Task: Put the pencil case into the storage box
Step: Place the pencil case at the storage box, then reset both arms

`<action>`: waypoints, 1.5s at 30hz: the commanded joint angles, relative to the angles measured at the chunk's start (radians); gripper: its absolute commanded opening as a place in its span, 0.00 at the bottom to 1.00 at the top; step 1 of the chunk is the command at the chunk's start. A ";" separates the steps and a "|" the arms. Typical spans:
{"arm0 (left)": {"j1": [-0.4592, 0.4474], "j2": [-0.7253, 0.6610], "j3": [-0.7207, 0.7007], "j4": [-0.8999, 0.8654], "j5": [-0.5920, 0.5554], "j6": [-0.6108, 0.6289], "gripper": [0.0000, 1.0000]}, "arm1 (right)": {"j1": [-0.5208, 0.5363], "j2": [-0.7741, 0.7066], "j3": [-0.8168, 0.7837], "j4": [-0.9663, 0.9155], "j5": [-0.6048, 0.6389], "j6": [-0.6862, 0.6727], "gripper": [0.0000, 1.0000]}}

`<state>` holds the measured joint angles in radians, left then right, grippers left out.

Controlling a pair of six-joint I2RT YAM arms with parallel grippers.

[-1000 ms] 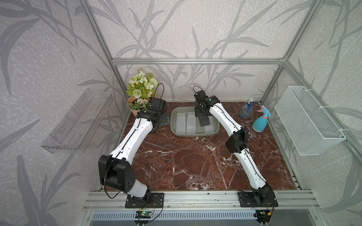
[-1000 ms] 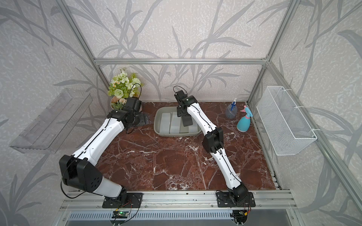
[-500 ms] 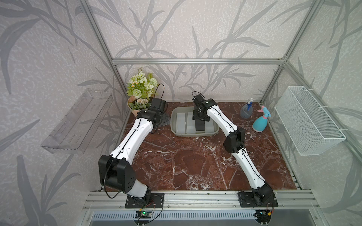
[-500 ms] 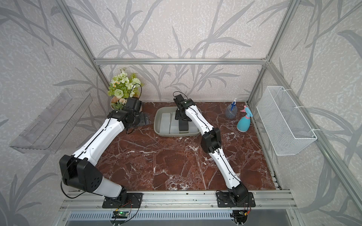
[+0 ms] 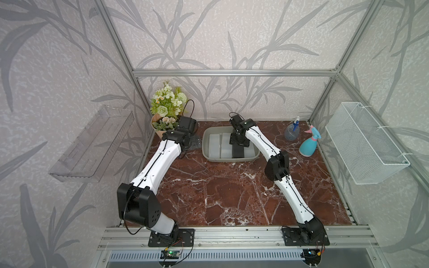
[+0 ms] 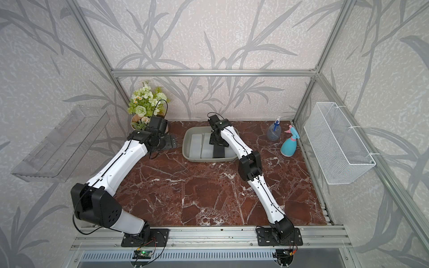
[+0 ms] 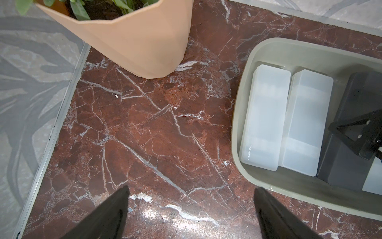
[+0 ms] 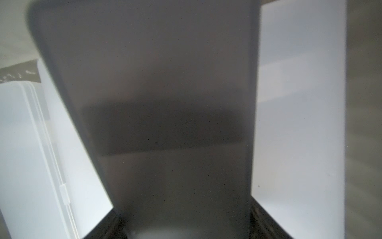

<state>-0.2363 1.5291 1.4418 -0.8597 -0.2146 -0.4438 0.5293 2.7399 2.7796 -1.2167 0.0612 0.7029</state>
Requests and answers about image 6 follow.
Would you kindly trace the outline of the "black pencil case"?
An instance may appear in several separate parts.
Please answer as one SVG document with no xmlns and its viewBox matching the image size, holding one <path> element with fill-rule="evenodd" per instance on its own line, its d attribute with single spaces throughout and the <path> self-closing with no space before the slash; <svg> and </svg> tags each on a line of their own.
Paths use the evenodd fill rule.
<svg viewBox="0 0 429 268">
<path fill-rule="evenodd" d="M 213 158 L 225 158 L 225 147 L 218 144 L 213 145 Z"/>
</svg>

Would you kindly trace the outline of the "grey-green storage box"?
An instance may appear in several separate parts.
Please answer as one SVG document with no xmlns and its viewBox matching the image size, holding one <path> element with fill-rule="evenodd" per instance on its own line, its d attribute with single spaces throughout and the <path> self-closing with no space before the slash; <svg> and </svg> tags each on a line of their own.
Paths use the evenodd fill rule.
<svg viewBox="0 0 429 268">
<path fill-rule="evenodd" d="M 182 154 L 191 162 L 216 163 L 235 161 L 237 155 L 231 147 L 210 144 L 212 128 L 198 126 L 189 128 L 183 139 Z"/>
</svg>

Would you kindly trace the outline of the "frosted pencil case diagonal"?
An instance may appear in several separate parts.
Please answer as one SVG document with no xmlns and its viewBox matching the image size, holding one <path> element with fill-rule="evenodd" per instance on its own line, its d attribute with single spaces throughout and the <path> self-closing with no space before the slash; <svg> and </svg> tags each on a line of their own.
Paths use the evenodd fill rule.
<svg viewBox="0 0 429 268">
<path fill-rule="evenodd" d="M 200 159 L 203 144 L 202 134 L 193 134 L 191 136 L 191 143 L 189 149 L 189 157 L 191 159 Z"/>
</svg>

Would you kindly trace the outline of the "frosted pencil case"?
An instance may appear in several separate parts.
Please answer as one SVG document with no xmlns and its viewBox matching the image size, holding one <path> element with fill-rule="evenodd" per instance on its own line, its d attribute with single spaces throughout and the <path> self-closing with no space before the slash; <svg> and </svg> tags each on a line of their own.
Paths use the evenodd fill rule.
<svg viewBox="0 0 429 268">
<path fill-rule="evenodd" d="M 201 151 L 201 159 L 213 158 L 213 145 L 209 141 L 204 140 Z"/>
<path fill-rule="evenodd" d="M 232 147 L 225 147 L 225 158 L 237 157 Z"/>
</svg>

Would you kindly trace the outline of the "frosted pencil case front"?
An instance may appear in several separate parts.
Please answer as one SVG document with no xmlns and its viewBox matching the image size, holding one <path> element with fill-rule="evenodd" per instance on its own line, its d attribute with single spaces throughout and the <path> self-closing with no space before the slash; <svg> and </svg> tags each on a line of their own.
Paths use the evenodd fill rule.
<svg viewBox="0 0 429 268">
<path fill-rule="evenodd" d="M 237 157 L 232 147 L 225 147 L 225 158 Z"/>
</svg>

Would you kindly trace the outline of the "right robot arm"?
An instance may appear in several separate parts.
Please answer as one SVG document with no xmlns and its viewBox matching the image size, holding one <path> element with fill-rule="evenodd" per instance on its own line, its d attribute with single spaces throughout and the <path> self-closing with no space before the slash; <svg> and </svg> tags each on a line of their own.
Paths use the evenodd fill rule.
<svg viewBox="0 0 429 268">
<path fill-rule="evenodd" d="M 213 115 L 208 122 L 212 128 L 210 143 L 233 149 L 239 160 L 239 175 L 259 198 L 267 214 L 274 241 L 279 245 L 285 244 L 288 238 L 294 235 L 295 227 L 276 202 L 264 179 L 260 153 L 252 150 L 241 139 L 229 120 Z"/>
</svg>

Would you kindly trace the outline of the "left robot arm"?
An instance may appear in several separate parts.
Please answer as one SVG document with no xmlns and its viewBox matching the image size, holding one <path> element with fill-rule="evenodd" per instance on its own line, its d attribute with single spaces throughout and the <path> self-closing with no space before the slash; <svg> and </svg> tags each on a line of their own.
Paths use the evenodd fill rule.
<svg viewBox="0 0 429 268">
<path fill-rule="evenodd" d="M 170 134 L 133 131 L 119 152 L 95 176 L 84 184 L 77 183 L 70 194 L 73 220 L 81 220 L 100 227 L 137 237 L 147 237 L 150 225 L 126 212 L 114 196 L 134 165 L 148 154 L 177 147 Z"/>
</svg>

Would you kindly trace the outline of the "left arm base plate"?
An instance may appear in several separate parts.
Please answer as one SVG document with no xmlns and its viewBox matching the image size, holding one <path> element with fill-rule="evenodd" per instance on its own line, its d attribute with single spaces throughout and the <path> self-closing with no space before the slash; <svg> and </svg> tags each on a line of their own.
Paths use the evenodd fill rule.
<svg viewBox="0 0 429 268">
<path fill-rule="evenodd" d="M 170 229 L 151 228 L 137 235 L 124 234 L 121 247 L 164 247 L 168 241 Z"/>
</svg>

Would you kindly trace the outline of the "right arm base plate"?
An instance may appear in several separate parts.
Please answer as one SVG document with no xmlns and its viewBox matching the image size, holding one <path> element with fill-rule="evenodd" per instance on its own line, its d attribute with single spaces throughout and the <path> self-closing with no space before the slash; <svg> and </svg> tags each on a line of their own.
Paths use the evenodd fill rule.
<svg viewBox="0 0 429 268">
<path fill-rule="evenodd" d="M 303 240 L 299 228 L 295 228 L 288 236 L 269 227 L 256 226 L 255 232 L 259 246 L 302 246 Z"/>
</svg>

